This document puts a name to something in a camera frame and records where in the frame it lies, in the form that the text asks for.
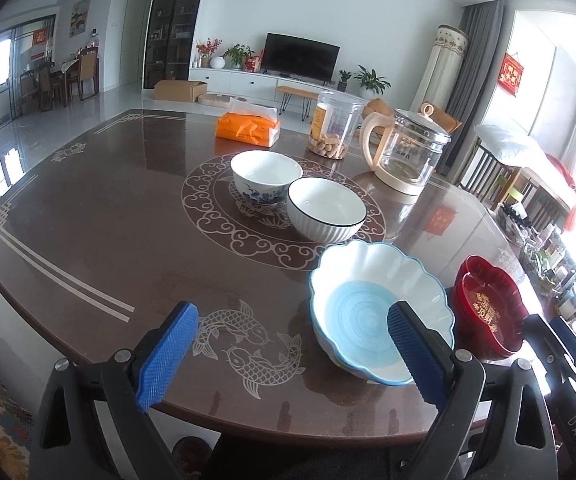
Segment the clear tray of bottles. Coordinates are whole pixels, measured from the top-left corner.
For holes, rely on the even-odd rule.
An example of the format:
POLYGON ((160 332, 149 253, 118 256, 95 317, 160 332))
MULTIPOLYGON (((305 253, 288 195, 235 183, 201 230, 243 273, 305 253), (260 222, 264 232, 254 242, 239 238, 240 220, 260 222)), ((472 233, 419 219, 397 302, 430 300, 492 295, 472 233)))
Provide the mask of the clear tray of bottles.
POLYGON ((518 252, 518 259, 535 292, 551 304, 563 304, 573 297, 576 284, 576 263, 553 224, 538 232, 528 217, 503 205, 493 218, 509 243, 518 252))

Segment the cardboard box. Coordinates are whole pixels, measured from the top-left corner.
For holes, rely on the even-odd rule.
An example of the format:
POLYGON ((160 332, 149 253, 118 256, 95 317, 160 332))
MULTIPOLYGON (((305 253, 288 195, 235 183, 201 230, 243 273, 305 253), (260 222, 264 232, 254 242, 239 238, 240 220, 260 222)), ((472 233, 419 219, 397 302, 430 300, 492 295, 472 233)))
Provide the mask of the cardboard box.
POLYGON ((207 91, 208 85, 203 81, 162 79, 154 86, 154 99, 195 103, 207 91))

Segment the white ribbed bowl black rim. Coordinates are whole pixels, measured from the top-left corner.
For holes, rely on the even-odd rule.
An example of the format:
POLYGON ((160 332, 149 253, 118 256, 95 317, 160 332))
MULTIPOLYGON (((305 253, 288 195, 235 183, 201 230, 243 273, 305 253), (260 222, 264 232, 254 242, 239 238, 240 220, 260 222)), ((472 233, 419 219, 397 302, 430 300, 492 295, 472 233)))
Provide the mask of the white ribbed bowl black rim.
POLYGON ((367 207, 350 188, 333 180, 308 177, 290 184, 287 214, 302 236, 326 245, 354 236, 367 218, 367 207))

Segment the white bowl blue flowers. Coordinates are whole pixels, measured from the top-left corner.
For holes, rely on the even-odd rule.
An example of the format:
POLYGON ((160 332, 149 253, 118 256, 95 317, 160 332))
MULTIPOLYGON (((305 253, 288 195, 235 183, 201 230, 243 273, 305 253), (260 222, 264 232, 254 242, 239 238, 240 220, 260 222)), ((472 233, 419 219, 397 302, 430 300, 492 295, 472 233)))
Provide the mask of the white bowl blue flowers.
POLYGON ((235 188, 253 205, 282 202, 291 183, 303 176, 302 167, 292 158, 269 151, 245 151, 230 161, 235 188))

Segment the clear plastic snack jar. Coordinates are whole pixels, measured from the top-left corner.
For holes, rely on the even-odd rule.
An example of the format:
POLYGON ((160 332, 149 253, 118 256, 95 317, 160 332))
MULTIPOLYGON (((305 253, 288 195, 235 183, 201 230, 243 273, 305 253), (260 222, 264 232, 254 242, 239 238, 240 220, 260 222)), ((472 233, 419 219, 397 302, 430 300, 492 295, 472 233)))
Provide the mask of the clear plastic snack jar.
POLYGON ((306 147, 320 157, 344 159, 365 104, 365 100, 350 94, 320 92, 306 147))

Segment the dark wooden railing chair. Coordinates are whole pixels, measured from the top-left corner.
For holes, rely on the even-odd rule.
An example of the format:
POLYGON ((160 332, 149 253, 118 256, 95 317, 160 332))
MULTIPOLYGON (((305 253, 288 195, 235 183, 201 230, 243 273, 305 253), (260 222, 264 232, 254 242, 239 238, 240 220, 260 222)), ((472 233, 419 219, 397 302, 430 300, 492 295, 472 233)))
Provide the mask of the dark wooden railing chair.
POLYGON ((557 157, 545 154, 548 162, 533 167, 506 166, 476 136, 456 184, 493 208, 513 198, 539 229, 553 222, 570 231, 576 223, 576 181, 557 157))

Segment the grey curtain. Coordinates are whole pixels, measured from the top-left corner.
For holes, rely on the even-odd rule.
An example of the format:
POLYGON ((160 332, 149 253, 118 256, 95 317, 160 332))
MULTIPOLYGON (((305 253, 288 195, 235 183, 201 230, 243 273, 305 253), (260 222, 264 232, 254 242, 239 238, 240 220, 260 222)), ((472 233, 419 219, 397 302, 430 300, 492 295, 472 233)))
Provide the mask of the grey curtain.
POLYGON ((468 37, 468 47, 445 109, 460 122, 460 127, 452 133, 448 150, 440 160, 440 174, 444 176, 452 169, 474 121, 500 41, 505 9, 505 0, 482 2, 466 6, 462 16, 460 29, 468 37))

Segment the dining chair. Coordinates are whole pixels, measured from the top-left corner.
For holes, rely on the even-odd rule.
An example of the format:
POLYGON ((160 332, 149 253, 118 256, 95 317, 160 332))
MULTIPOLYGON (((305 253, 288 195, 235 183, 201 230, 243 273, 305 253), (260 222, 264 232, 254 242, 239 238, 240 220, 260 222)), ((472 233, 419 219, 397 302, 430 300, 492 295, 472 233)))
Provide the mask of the dining chair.
POLYGON ((80 101, 85 101, 99 93, 98 47, 85 48, 78 60, 67 71, 67 90, 73 96, 73 87, 80 101))

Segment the black display cabinet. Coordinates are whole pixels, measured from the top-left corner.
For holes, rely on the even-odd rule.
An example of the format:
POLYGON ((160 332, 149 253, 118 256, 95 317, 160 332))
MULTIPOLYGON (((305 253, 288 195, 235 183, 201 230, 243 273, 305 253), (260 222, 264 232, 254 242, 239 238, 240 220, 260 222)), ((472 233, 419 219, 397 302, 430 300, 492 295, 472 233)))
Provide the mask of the black display cabinet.
POLYGON ((163 79, 187 80, 200 0, 151 0, 144 59, 146 90, 163 79))

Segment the wooden bench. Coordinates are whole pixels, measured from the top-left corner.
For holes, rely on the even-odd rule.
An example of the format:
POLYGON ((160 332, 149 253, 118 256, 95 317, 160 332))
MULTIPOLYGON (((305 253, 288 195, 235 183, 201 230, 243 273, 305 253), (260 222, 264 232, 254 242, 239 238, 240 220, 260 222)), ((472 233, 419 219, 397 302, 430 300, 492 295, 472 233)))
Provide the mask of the wooden bench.
POLYGON ((301 99, 302 122, 306 122, 310 117, 312 103, 317 102, 318 96, 320 95, 318 92, 284 86, 283 84, 278 86, 276 91, 280 94, 279 115, 286 112, 292 98, 301 99))

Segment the blue scalloped bowl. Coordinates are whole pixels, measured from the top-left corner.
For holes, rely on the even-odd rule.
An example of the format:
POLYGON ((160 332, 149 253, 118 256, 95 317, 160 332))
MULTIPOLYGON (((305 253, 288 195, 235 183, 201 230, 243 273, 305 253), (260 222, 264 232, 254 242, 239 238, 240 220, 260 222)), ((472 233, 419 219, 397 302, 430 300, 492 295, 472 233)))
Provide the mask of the blue scalloped bowl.
POLYGON ((387 243, 331 245, 310 274, 316 339, 338 367, 387 386, 412 376, 388 333, 388 310, 406 301, 419 318, 455 346, 455 314, 441 282, 416 258, 387 243))

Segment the covered standing air conditioner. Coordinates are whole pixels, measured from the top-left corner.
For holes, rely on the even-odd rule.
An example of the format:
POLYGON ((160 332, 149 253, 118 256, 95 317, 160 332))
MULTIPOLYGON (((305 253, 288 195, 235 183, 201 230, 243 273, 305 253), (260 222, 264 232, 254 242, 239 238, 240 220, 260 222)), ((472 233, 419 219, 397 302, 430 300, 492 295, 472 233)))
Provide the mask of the covered standing air conditioner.
POLYGON ((468 36, 462 30, 451 25, 438 28, 411 110, 418 112, 425 102, 446 109, 468 46, 468 36))

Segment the white tv cabinet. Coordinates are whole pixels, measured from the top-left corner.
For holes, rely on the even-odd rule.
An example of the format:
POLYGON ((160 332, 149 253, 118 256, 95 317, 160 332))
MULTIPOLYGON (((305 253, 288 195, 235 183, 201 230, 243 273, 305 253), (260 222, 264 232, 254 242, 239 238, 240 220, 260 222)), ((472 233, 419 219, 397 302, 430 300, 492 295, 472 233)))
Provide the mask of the white tv cabinet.
POLYGON ((192 68, 189 80, 202 81, 208 85, 208 92, 240 96, 250 102, 279 106, 286 96, 278 87, 299 89, 314 93, 316 96, 324 90, 337 93, 334 87, 310 84, 291 78, 248 73, 243 70, 216 70, 215 68, 192 68))

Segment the black television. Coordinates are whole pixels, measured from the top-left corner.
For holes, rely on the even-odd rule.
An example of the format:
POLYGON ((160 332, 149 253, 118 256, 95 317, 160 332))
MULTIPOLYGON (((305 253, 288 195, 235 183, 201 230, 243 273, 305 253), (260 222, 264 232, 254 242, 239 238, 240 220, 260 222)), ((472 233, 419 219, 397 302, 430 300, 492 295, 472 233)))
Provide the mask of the black television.
POLYGON ((261 70, 317 81, 330 81, 340 48, 333 44, 268 32, 261 70))

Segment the red flower-shaped plate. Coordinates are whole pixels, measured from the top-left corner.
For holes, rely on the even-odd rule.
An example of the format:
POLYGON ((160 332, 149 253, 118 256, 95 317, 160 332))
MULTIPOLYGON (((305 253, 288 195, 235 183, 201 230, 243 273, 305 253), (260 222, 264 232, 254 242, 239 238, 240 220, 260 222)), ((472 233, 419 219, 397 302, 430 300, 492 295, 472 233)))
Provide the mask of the red flower-shaped plate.
POLYGON ((450 295, 459 347, 477 358, 501 361, 522 346, 528 316, 515 281, 485 258, 471 255, 459 266, 450 295))

